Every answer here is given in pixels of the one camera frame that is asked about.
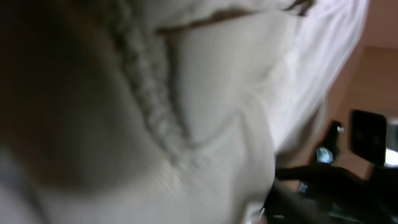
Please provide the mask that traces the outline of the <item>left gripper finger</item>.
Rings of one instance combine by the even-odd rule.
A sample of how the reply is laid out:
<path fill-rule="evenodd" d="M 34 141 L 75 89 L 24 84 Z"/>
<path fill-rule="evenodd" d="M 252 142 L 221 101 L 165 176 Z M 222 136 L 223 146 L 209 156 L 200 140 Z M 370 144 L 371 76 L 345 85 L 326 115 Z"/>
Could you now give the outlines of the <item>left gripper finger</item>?
<path fill-rule="evenodd" d="M 280 180 L 274 180 L 263 207 L 267 218 L 283 215 L 291 218 L 294 223 L 335 223 L 328 215 L 306 202 L 301 195 L 291 191 Z"/>

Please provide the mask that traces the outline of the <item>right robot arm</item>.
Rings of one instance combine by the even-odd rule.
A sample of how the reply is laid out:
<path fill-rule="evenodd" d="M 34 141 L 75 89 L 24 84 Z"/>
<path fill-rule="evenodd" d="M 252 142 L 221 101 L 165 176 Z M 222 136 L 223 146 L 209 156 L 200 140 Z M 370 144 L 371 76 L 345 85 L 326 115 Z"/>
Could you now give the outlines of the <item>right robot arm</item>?
<path fill-rule="evenodd" d="M 269 223 L 397 223 L 397 168 L 386 166 L 397 124 L 362 110 L 350 114 L 349 149 L 374 164 L 367 179 L 334 166 L 344 127 L 333 121 L 306 166 L 277 169 L 264 208 Z"/>

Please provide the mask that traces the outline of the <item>beige shorts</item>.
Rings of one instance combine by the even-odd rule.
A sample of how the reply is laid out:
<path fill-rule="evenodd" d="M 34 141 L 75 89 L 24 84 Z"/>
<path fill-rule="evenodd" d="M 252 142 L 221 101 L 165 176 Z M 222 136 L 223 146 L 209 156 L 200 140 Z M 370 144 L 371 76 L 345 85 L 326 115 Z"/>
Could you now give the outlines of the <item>beige shorts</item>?
<path fill-rule="evenodd" d="M 2 1 L 2 223 L 242 223 L 367 1 Z"/>

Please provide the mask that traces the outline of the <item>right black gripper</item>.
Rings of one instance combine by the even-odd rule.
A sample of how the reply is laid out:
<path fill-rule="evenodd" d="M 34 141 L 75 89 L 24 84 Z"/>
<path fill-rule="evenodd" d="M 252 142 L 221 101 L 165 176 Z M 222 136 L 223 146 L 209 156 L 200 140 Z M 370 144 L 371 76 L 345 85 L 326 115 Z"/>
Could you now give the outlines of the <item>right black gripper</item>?
<path fill-rule="evenodd" d="M 341 156 L 338 143 L 343 131 L 343 125 L 333 121 L 309 164 L 277 169 L 275 180 L 335 223 L 397 223 L 397 168 L 385 165 L 387 149 L 397 146 L 397 124 L 386 119 L 351 120 L 349 149 L 374 166 L 367 179 L 334 165 Z M 294 223 L 283 215 L 275 215 L 275 222 Z"/>

